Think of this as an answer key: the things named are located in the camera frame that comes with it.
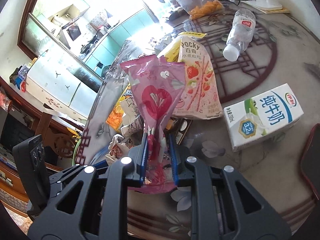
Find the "Pocky strawberry box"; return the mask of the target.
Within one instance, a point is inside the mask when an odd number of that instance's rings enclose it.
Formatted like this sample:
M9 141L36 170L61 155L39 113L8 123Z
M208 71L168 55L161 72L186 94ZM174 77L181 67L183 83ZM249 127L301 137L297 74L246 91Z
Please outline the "Pocky strawberry box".
M189 36L181 36L178 62L185 63L185 89L173 116L210 120L223 114L215 73L206 48Z

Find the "pink heart snack wrapper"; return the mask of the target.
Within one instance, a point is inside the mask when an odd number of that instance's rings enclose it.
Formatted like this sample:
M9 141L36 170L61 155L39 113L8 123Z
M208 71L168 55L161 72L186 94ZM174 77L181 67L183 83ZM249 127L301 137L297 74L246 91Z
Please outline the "pink heart snack wrapper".
M169 62L164 56L148 55L120 66L129 76L148 142L145 182L140 192L169 192L175 186L171 169L165 168L170 158L164 130L185 89L185 64Z

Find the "clear plastic water bottle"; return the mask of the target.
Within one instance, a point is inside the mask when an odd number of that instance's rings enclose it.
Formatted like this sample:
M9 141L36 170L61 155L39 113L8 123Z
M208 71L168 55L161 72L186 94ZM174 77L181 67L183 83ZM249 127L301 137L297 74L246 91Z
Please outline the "clear plastic water bottle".
M253 12L244 8L236 11L223 50L223 57L226 60L235 62L240 54L247 49L253 39L255 26L256 18Z

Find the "yellow medicine box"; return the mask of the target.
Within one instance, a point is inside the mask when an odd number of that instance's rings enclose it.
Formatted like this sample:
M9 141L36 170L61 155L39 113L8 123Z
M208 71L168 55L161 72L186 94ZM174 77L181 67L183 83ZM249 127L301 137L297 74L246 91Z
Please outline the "yellow medicine box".
M178 34L158 55L157 57L165 57L167 62L177 62L180 52L182 37L189 37L194 41L200 40L207 36L207 33L196 33L190 31L184 31Z

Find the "teal kitchen cabinets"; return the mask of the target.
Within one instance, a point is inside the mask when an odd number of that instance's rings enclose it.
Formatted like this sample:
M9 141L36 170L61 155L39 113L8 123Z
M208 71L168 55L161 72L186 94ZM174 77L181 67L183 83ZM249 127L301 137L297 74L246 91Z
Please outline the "teal kitchen cabinets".
M103 69L113 63L123 43L136 32L153 23L147 10L141 9L108 31L85 57L84 63L98 76L103 77Z

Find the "crumpled white paper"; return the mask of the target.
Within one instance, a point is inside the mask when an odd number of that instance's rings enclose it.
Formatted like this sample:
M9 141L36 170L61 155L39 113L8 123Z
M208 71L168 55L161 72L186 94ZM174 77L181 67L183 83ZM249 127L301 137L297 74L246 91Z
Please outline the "crumpled white paper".
M124 111L122 116L123 125L120 128L123 137L130 137L144 128L143 119L133 96L120 102Z

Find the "orange snack wrapper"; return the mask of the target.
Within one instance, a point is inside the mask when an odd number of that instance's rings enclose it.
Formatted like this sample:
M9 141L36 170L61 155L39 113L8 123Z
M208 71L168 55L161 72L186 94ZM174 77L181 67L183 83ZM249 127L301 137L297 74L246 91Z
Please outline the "orange snack wrapper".
M122 92L119 99L117 100L116 104L114 105L108 118L106 119L106 123L117 132L120 131L120 128L123 124L122 117L123 117L124 111L120 105L120 102L124 101L127 98L130 98L131 96L132 96L131 85L128 84L127 87Z

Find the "white refrigerator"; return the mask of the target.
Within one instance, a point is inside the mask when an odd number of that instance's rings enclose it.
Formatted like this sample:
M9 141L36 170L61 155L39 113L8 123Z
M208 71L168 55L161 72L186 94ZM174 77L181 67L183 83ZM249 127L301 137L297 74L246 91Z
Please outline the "white refrigerator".
M89 116L102 81L66 51L46 49L27 73L26 90L79 122Z

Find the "white milk carton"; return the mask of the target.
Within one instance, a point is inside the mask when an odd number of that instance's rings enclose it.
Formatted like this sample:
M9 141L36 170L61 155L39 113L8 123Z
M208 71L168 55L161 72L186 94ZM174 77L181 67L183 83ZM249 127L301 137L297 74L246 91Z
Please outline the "white milk carton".
M227 106L223 113L234 152L274 137L304 114L287 83Z

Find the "red phone case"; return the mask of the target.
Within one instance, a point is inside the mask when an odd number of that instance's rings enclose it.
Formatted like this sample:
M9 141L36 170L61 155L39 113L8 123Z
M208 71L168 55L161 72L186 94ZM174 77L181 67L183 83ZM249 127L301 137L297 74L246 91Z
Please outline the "red phone case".
M300 161L302 176L319 200L319 124L311 129Z

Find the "white cup on stand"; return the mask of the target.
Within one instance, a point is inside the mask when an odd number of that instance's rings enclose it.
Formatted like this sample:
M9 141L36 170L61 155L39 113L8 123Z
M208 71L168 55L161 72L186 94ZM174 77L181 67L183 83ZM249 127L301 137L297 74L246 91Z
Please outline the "white cup on stand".
M278 0L249 0L245 4L265 14L290 13L289 9L283 7Z

